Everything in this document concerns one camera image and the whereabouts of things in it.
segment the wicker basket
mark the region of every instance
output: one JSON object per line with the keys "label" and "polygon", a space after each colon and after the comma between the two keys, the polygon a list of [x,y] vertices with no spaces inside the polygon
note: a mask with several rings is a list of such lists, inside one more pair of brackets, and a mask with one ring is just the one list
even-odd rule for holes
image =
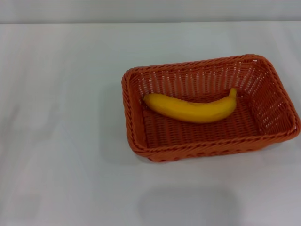
{"label": "wicker basket", "polygon": [[[209,124],[177,121],[147,108],[142,97],[161,93],[211,102],[238,89],[237,108]],[[272,64],[243,55],[170,65],[136,67],[122,78],[127,138],[152,161],[234,154],[294,138],[300,119]]]}

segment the basket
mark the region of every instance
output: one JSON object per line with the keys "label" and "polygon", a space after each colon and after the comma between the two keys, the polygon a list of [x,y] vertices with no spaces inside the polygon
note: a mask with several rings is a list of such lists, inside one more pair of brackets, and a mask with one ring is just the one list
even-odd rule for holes
{"label": "basket", "polygon": [[[177,121],[150,110],[142,98],[161,93],[190,102],[211,102],[238,90],[228,118],[209,124]],[[300,118],[272,64],[262,56],[135,67],[122,78],[127,139],[152,161],[254,151],[294,138]]]}

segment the yellow banana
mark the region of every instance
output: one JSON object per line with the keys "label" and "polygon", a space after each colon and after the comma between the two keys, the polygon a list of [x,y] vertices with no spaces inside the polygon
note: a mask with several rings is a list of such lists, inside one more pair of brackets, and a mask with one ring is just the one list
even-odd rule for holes
{"label": "yellow banana", "polygon": [[231,115],[236,108],[236,89],[231,88],[227,97],[211,103],[192,103],[163,94],[144,96],[146,105],[164,116],[194,123],[209,123]]}

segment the table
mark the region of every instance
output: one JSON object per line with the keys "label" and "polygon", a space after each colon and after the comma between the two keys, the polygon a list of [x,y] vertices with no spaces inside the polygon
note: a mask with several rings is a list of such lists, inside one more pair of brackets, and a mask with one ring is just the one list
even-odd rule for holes
{"label": "table", "polygon": [[301,137],[152,163],[126,138],[134,66],[256,53],[301,113],[301,22],[0,25],[0,225],[299,226]]}

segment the wall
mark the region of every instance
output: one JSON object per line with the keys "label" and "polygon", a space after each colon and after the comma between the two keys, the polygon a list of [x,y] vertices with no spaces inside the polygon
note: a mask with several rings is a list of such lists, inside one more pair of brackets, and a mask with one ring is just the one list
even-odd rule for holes
{"label": "wall", "polygon": [[301,20],[300,0],[0,0],[0,23]]}

